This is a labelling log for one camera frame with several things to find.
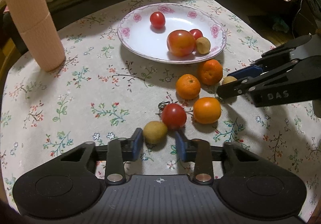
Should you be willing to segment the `brown longan fruit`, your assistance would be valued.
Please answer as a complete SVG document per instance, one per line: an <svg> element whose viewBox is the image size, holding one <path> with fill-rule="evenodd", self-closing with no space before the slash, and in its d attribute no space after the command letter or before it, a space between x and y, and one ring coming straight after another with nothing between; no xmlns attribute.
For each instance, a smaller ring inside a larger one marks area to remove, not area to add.
<svg viewBox="0 0 321 224"><path fill-rule="evenodd" d="M143 129L143 136L146 143L157 145L163 142L167 136L168 128L161 121L151 121Z"/></svg>
<svg viewBox="0 0 321 224"><path fill-rule="evenodd" d="M234 81L237 81L238 79L236 79L235 77L233 76L226 76L223 81L222 81L222 84L225 85L225 84L228 84L228 83L232 83Z"/></svg>
<svg viewBox="0 0 321 224"><path fill-rule="evenodd" d="M199 37L196 40L196 50L199 54L205 55L208 54L211 50L211 43L205 37Z"/></svg>

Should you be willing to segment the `red cherry tomato with stem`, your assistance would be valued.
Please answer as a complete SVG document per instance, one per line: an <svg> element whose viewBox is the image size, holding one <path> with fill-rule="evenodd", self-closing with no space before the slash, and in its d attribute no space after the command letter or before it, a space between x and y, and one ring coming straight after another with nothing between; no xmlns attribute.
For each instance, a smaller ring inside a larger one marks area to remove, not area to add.
<svg viewBox="0 0 321 224"><path fill-rule="evenodd" d="M187 114L180 105L172 103L164 107L161 119L168 129L178 130L186 124Z"/></svg>

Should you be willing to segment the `smooth orange mandarin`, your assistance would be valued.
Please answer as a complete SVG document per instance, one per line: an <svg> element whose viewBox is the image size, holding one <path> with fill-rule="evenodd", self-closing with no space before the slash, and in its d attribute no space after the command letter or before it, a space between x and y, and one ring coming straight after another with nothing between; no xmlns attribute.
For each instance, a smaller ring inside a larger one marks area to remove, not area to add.
<svg viewBox="0 0 321 224"><path fill-rule="evenodd" d="M193 105L193 117L198 123L213 124L221 116L220 102L213 97L198 99Z"/></svg>

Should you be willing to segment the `small red cherry tomato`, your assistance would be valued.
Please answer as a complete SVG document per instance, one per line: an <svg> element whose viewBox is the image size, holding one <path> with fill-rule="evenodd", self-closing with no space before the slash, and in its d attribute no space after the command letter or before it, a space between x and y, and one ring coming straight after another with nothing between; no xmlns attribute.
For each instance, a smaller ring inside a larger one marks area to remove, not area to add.
<svg viewBox="0 0 321 224"><path fill-rule="evenodd" d="M189 32L193 35L195 40L197 40L198 38L203 37L203 33L199 29L192 29Z"/></svg>

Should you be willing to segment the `large red tomato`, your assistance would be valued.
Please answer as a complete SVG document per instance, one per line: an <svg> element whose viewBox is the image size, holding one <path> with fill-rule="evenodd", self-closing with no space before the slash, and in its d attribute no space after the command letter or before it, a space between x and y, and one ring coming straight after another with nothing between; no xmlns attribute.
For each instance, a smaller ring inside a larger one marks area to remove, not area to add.
<svg viewBox="0 0 321 224"><path fill-rule="evenodd" d="M196 46L193 35L186 30L174 30L167 37L169 52L176 57L190 55Z"/></svg>

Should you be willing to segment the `floral tablecloth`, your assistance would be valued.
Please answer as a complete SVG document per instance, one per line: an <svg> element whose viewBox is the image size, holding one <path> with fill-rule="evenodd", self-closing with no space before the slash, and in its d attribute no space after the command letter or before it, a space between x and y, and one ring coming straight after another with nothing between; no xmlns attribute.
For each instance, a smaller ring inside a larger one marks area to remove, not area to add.
<svg viewBox="0 0 321 224"><path fill-rule="evenodd" d="M193 121L193 102L176 96L175 83L194 74L195 65L170 65L143 59L124 47L117 35L128 12L153 3L181 3L218 21L226 46L218 56L225 74L249 65L273 44L215 0L125 0L59 32L65 62L44 72L30 54L10 69L1 111L1 166L5 193L25 172L84 143L98 146L130 137L138 127L159 120L162 102L188 112L186 135L213 145L235 142L297 174L307 187L300 212L307 221L320 200L320 119L311 102L256 108L248 95L223 102L217 124Z"/></svg>

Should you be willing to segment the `white floral plate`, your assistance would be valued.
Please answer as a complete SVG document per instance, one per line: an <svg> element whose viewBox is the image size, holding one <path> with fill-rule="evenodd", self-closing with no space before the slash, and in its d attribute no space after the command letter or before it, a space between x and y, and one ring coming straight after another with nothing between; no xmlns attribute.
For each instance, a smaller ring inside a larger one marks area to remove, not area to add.
<svg viewBox="0 0 321 224"><path fill-rule="evenodd" d="M165 16L165 26L155 29L150 15L161 12ZM185 57L173 56L167 46L169 33L175 30L198 29L210 41L211 49L207 54L193 51ZM120 21L118 37L129 51L136 55L160 63L192 64L214 58L226 46L226 33L220 23L206 12L178 3L157 3L142 6L129 12Z"/></svg>

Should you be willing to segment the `pink ribbed bottle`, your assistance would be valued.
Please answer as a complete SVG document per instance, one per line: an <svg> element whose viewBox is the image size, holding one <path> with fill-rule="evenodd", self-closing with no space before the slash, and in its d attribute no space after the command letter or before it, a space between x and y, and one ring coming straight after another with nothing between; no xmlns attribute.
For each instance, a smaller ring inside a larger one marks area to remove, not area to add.
<svg viewBox="0 0 321 224"><path fill-rule="evenodd" d="M41 69L51 71L65 60L65 51L46 0L5 0L24 44Z"/></svg>

